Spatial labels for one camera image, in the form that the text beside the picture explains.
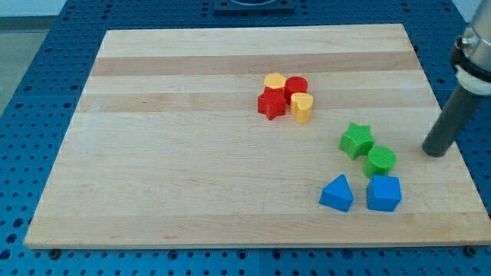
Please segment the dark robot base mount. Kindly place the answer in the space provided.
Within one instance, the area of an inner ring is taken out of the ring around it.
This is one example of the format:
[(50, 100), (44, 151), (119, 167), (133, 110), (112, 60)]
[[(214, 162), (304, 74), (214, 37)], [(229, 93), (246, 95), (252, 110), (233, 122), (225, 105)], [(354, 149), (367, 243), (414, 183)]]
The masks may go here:
[(293, 12), (295, 0), (212, 0), (215, 13)]

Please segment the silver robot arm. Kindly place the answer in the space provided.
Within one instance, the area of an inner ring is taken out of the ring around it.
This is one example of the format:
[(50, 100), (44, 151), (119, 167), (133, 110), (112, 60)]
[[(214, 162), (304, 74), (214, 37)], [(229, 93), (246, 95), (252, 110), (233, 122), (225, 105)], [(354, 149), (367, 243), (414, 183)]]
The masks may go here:
[(466, 90), (490, 95), (490, 0), (483, 0), (454, 44), (452, 65)]

